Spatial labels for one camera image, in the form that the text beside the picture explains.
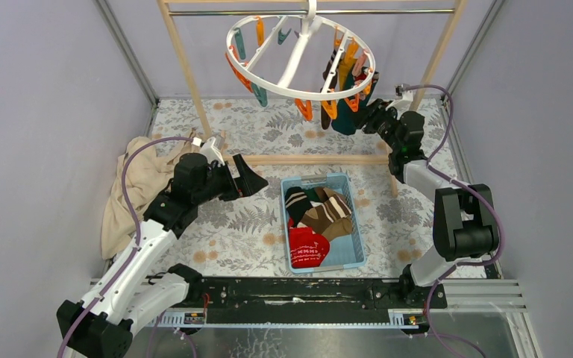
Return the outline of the black sock with beige stripes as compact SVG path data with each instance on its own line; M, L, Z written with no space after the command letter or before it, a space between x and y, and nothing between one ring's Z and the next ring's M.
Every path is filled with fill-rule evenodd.
M300 186L289 188L284 196L284 206L292 219L293 225L301 222L304 214L313 208L306 192Z

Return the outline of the tan brown sock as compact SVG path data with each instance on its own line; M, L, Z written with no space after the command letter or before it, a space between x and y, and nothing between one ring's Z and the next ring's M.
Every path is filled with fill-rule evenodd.
M341 201L343 201L344 203L346 203L346 197L343 194L341 194L335 190L332 190L328 187L317 186L313 189L313 191L315 192L315 194L317 196L317 199L316 199L317 202L324 203L327 200L329 200L330 198L336 197L336 198L340 199Z

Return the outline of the brown striped sock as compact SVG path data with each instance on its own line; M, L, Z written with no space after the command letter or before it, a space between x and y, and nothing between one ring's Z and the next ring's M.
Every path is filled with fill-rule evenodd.
M329 242L352 234L354 229L351 208L336 197L308 210L301 223Z

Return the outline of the light blue plastic basket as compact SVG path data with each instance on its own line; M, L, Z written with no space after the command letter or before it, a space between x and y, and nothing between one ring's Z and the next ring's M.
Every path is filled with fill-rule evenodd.
M330 173L285 178L281 194L291 272L307 274L365 265L349 176Z

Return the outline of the red patterned sock pair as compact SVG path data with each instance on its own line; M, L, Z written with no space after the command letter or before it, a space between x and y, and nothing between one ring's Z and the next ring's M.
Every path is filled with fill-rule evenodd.
M331 249L330 242L310 227L289 230L289 260L294 269L319 267Z

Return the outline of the white round clip hanger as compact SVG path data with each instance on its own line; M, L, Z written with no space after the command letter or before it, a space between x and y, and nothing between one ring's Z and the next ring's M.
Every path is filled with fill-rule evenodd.
M295 20L300 22L301 28L285 67L279 71L281 76L276 81L266 80L254 71L254 67L269 52L270 47L278 43L279 37L289 36L290 32L286 30L286 26ZM296 89L292 86L292 82L299 67L302 66L304 52L321 28L329 28L334 32L331 48L335 53L327 77L317 91ZM357 80L343 89L332 87L333 80L338 81L338 65L342 53L352 40L360 46L355 54L357 61L351 71L351 75ZM320 16L317 13L316 1L308 1L301 13L297 11L287 13L285 10L279 10L277 13L253 13L229 29L225 37L225 46L225 58L232 72L256 98L273 92L293 99L335 101L359 98L372 91L376 69L372 50L366 42L344 25Z

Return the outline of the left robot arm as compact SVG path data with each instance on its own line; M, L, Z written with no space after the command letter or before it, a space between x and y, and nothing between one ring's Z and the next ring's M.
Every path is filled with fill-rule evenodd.
M57 310L63 337L57 355L67 348L86 357L123 357L134 337L167 308L180 303L191 307L201 299L194 274L172 271L159 283L138 292L155 260L172 247L197 219L208 201L235 201L268 186L242 155L233 157L238 177L226 162L213 162L199 153L185 154L169 183L137 223L135 241L102 279L78 302L64 301Z

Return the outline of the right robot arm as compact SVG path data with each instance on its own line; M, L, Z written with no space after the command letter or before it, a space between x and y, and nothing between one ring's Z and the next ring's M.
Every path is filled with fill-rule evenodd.
M399 114L377 99L359 110L354 125L377 134L391 149L389 170L399 182L433 203L432 247L406 266L399 277L398 297L417 307L440 280L458 266L487 266L487 255L500 246L500 233L485 184L467 184L432 167L422 150L425 118L416 111Z

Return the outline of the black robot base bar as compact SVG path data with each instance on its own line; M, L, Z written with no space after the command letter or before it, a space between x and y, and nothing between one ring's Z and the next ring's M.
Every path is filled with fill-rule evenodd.
M207 277L177 264L190 284L179 309L196 309L208 324L383 324L389 311L422 315L447 308L443 285L409 278Z

